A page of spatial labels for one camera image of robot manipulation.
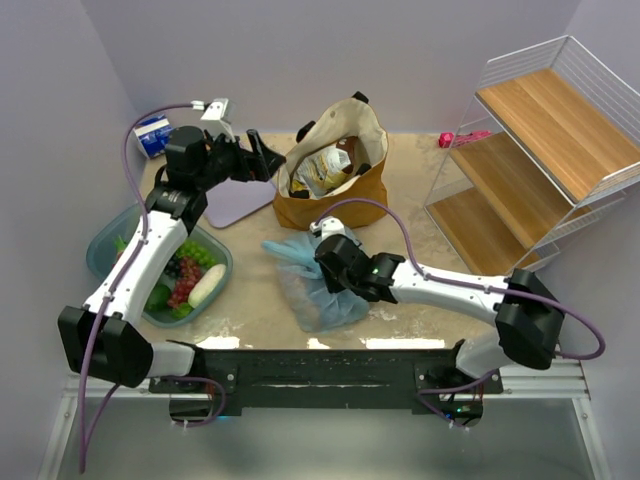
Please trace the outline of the brown white chips bag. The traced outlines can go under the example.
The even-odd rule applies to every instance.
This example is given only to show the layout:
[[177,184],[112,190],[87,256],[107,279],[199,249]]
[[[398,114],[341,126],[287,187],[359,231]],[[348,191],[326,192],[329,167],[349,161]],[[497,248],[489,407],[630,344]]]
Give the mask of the brown white chips bag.
[[356,137],[338,140],[305,157],[293,174],[289,194],[294,198],[319,199],[351,178],[371,168],[366,156],[357,159]]

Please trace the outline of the light blue plastic bag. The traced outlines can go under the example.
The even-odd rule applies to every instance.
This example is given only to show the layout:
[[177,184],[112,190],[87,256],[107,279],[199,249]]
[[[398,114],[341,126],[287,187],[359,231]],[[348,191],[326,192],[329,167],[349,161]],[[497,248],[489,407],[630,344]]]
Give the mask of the light blue plastic bag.
[[331,293],[315,249],[320,239],[297,232],[281,242],[263,241],[262,249],[276,260],[278,282],[301,330],[326,332],[356,323],[369,313],[369,303],[349,290]]

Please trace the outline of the brown Trader Joe's tote bag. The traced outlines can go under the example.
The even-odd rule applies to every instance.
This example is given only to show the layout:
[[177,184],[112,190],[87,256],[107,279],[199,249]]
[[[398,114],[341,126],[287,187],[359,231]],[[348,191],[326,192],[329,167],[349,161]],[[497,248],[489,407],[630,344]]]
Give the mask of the brown Trader Joe's tote bag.
[[305,230],[331,206],[350,228],[383,218],[388,150],[388,134],[363,93],[328,107],[297,132],[276,174],[272,206],[279,225]]

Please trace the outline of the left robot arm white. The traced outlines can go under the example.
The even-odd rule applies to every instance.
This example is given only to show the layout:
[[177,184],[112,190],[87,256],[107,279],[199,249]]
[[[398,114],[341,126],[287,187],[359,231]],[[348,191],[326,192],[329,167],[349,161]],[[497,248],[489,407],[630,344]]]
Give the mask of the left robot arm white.
[[190,344],[152,344],[138,331],[144,306],[170,258],[187,239],[207,207],[206,194],[218,184],[271,180],[284,164],[250,130],[251,147],[234,136],[212,137],[195,126],[173,130],[166,163],[140,208],[140,221],[102,286],[80,307],[65,307],[58,329],[72,371],[126,387],[147,378],[182,377],[193,369]]

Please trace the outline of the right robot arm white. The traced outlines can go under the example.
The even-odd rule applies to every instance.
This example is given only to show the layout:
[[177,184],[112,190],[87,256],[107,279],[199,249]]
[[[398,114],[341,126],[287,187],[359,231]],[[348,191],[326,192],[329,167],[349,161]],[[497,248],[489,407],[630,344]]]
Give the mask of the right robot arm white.
[[401,255],[368,256],[344,234],[322,235],[315,260],[332,293],[433,306],[490,325],[488,334],[454,348],[452,368],[470,379],[510,364],[547,370],[555,358],[564,314],[548,303],[553,294],[531,271],[475,277],[413,265]]

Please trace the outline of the lavender cutting board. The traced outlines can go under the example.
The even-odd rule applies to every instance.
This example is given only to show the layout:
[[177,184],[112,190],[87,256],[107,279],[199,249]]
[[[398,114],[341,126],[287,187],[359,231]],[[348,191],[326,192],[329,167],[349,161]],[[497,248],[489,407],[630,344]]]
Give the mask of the lavender cutting board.
[[204,217],[209,224],[223,229],[269,205],[275,196],[272,181],[240,182],[226,180],[207,192]]

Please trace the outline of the green grape bunch toy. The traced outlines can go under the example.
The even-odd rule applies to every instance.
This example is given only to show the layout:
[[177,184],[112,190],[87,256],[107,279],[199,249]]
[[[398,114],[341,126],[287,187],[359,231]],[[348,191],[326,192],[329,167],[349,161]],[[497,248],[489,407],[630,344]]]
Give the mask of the green grape bunch toy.
[[211,268],[217,260],[204,246],[193,240],[186,240],[176,251],[178,258],[191,260],[202,268]]

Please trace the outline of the red grape bunch toy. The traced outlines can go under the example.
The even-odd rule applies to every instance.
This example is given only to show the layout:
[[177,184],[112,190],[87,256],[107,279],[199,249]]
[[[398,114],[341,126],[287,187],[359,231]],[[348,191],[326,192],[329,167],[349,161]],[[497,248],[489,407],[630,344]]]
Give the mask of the red grape bunch toy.
[[175,280],[173,289],[180,287],[181,289],[184,289],[186,294],[189,296],[193,287],[202,277],[202,270],[198,264],[191,260],[187,260],[186,258],[181,260],[183,276],[179,280]]

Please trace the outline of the teal fruit tray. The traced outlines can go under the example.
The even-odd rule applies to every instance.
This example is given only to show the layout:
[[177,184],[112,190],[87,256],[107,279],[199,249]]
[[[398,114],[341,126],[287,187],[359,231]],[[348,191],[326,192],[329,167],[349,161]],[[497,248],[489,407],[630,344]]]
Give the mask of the teal fruit tray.
[[[115,266],[119,261],[118,260],[117,262],[115,262],[116,248],[114,246],[114,240],[116,239],[116,237],[121,236],[127,242],[128,247],[135,243],[140,235],[140,209],[138,206],[133,205],[119,214],[92,240],[86,254],[86,263],[89,270],[99,280],[105,281],[109,277],[113,266]],[[224,264],[226,266],[226,274],[218,284],[217,288],[209,296],[207,296],[206,299],[197,308],[194,308],[192,313],[187,317],[181,320],[176,320],[165,314],[154,315],[144,311],[144,306],[152,289],[158,284],[164,284],[167,285],[170,289],[173,289],[175,282],[175,280],[167,277],[163,273],[163,270],[171,258],[177,257],[176,253],[171,258],[167,257],[166,255],[161,255],[159,259],[163,261],[163,264],[157,268],[159,275],[152,282],[151,287],[144,289],[144,291],[147,293],[147,297],[140,303],[142,306],[140,317],[156,327],[177,328],[194,321],[206,308],[208,308],[209,305],[211,305],[216,300],[216,298],[223,291],[227,282],[231,278],[233,270],[233,259],[230,251],[226,248],[225,245],[218,241],[218,239],[214,238],[200,226],[195,226],[189,236],[185,238],[185,241],[186,240],[193,240],[209,250],[210,253],[215,256],[217,264]],[[202,276],[210,269],[202,267],[200,268],[202,270]]]

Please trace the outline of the white radish toy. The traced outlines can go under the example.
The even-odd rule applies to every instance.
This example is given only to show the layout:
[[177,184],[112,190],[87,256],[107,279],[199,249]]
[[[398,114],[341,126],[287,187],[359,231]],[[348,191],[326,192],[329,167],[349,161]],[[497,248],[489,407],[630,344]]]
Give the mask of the white radish toy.
[[188,304],[192,308],[197,308],[217,288],[224,278],[226,270],[227,268],[224,264],[217,264],[211,267],[189,293]]

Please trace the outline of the dark blueberry bunch toy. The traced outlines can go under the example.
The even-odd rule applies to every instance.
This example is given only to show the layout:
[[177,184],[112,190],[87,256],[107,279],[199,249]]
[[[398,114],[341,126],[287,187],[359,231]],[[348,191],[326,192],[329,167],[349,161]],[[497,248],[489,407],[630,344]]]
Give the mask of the dark blueberry bunch toy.
[[183,276],[182,260],[178,257],[171,258],[166,264],[163,273],[173,280],[179,280]]

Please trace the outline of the pink dragon fruit toy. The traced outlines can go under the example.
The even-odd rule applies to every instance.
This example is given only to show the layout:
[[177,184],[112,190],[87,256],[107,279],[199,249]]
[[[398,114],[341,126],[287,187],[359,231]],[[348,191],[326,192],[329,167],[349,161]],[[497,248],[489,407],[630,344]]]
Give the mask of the pink dragon fruit toy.
[[121,236],[117,236],[116,239],[114,240],[114,246],[116,248],[115,262],[117,262],[119,258],[122,256],[122,254],[125,252],[127,248],[127,242]]

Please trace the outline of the green leafy vegetable toy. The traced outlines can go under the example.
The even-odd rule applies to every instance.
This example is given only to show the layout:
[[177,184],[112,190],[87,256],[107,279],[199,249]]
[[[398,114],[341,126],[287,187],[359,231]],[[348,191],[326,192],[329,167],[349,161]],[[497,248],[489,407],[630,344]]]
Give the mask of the green leafy vegetable toy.
[[181,320],[192,313],[194,308],[187,301],[188,295],[180,287],[170,289],[167,285],[156,285],[144,306],[144,311],[158,315],[165,314]]

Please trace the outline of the pink wrapped item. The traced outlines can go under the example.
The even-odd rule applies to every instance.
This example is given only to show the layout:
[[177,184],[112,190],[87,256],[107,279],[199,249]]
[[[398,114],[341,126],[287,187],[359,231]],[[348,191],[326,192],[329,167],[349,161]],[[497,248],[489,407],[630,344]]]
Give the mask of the pink wrapped item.
[[457,148],[459,146],[473,143],[490,137],[492,132],[489,130],[476,130],[466,134],[455,134],[453,132],[443,132],[438,138],[438,146],[442,149]]

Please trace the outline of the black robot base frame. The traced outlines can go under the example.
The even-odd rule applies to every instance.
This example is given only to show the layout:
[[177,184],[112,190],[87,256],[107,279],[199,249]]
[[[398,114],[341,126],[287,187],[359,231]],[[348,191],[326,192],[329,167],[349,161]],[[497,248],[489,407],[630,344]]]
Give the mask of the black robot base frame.
[[154,394],[172,394],[175,420],[207,414],[197,395],[213,397],[215,413],[249,408],[409,410],[469,426],[481,418],[482,395],[503,390],[489,372],[481,383],[454,368],[450,349],[201,350],[187,376],[153,379]]

